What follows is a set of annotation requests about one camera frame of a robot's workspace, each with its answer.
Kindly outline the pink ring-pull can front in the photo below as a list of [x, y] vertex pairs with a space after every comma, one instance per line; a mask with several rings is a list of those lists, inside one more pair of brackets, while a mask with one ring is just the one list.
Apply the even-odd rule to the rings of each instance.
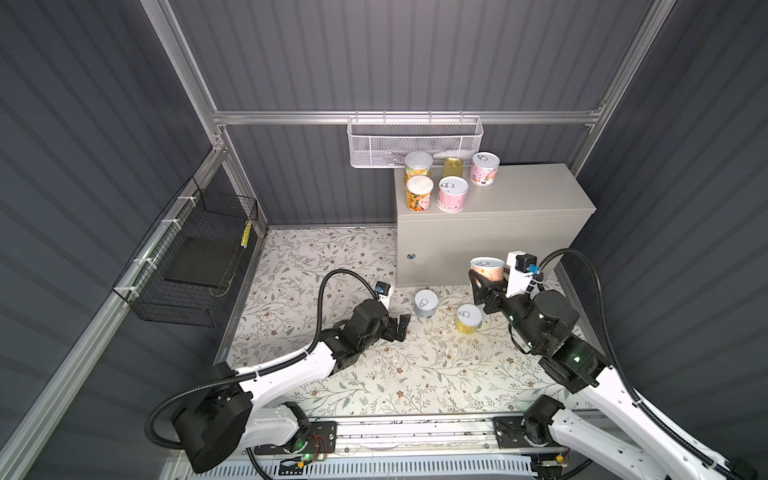
[[438, 186], [437, 206], [446, 213], [459, 213], [464, 209], [469, 191], [467, 181], [460, 176], [443, 177]]

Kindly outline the orange label plastic-lid can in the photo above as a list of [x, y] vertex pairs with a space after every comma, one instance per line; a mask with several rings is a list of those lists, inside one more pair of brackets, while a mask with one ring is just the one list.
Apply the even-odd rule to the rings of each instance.
[[406, 183], [406, 206], [416, 213], [427, 212], [431, 207], [434, 182], [429, 176], [416, 175]]

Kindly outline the green yellow plastic-lid can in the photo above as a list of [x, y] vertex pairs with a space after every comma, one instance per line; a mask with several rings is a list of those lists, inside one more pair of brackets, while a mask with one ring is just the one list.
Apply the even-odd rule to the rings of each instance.
[[431, 176], [433, 156], [427, 152], [414, 151], [404, 158], [404, 182], [407, 183], [414, 176]]

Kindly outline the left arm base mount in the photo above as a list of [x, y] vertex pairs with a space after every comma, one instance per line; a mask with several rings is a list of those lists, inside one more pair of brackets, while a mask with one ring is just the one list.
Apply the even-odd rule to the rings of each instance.
[[256, 455], [310, 455], [330, 454], [336, 450], [338, 423], [334, 421], [312, 421], [308, 427], [301, 427], [296, 438], [285, 445], [262, 445], [253, 448]]

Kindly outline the teal label can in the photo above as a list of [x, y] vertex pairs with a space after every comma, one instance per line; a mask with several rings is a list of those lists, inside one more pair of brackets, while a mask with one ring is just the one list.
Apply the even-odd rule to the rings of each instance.
[[419, 290], [414, 295], [414, 312], [420, 318], [431, 318], [435, 315], [439, 303], [439, 297], [434, 291]]

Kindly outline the pink label can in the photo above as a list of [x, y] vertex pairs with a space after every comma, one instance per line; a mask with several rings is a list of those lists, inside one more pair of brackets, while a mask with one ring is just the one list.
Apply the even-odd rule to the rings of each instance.
[[491, 185], [498, 173], [500, 158], [490, 152], [478, 152], [472, 157], [470, 181], [478, 186]]

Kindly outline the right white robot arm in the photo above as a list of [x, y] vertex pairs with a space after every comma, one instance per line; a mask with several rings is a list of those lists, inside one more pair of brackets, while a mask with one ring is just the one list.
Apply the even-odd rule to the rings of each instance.
[[515, 432], [533, 447], [558, 444], [623, 479], [755, 479], [742, 459], [727, 459], [705, 446], [624, 384], [619, 370], [572, 330], [578, 312], [555, 290], [531, 295], [523, 286], [509, 296], [501, 282], [472, 270], [473, 301], [503, 314], [515, 347], [538, 357], [557, 384], [596, 407], [623, 432], [610, 434], [548, 395], [524, 412]]

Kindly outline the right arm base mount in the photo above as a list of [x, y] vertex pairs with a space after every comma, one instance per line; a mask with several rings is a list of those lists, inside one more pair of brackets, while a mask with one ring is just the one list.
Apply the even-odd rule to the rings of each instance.
[[554, 440], [531, 440], [528, 436], [525, 420], [522, 416], [504, 415], [491, 419], [497, 446], [501, 449], [557, 449], [565, 448]]

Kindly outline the salmon label can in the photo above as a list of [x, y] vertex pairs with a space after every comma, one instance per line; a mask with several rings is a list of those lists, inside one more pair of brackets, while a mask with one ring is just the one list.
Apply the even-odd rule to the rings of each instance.
[[495, 257], [476, 257], [470, 262], [470, 268], [492, 282], [504, 279], [505, 262]]

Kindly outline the yellow label ring-pull can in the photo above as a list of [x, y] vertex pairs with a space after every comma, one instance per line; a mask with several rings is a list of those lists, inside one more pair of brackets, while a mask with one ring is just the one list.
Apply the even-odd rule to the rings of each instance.
[[463, 304], [456, 313], [456, 329], [461, 334], [475, 333], [483, 321], [482, 311], [475, 305]]

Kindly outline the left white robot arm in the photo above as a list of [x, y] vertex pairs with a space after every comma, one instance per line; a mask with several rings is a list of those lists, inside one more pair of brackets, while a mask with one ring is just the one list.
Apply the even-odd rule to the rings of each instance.
[[410, 320], [409, 314], [391, 317], [382, 301], [367, 299], [350, 319], [322, 330], [310, 353], [238, 371], [226, 363], [215, 365], [219, 384], [184, 396], [171, 417], [192, 470], [208, 472], [238, 450], [294, 454], [311, 448], [313, 425], [301, 407], [291, 401], [270, 403], [354, 365], [381, 340], [403, 342]]

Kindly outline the gold rectangular tin can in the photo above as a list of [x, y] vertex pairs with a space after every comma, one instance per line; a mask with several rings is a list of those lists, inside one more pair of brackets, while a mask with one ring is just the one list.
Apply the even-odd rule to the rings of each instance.
[[443, 162], [443, 176], [450, 177], [462, 177], [464, 169], [464, 162], [459, 158], [447, 158]]

